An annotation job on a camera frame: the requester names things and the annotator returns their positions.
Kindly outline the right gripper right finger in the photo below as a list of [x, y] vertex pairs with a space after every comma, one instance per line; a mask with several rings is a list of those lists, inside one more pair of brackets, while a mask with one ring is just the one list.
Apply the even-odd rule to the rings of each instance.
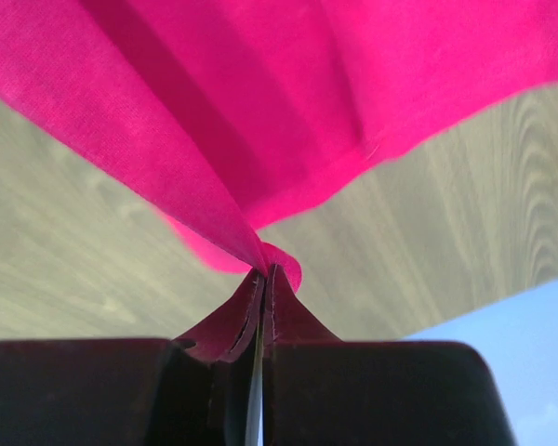
[[265, 445], [344, 445], [349, 437], [348, 345], [296, 297], [274, 265], [262, 308]]

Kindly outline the pink red t shirt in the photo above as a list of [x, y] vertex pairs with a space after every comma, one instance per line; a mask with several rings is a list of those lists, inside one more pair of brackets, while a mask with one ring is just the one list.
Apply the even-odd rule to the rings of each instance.
[[551, 82], [558, 1], [0, 1], [0, 99], [213, 267], [293, 286], [258, 229]]

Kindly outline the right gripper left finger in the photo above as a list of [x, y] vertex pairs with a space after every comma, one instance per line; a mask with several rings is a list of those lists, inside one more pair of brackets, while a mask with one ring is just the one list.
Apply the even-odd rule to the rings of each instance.
[[264, 277], [173, 339], [157, 388], [148, 445], [257, 445], [261, 439]]

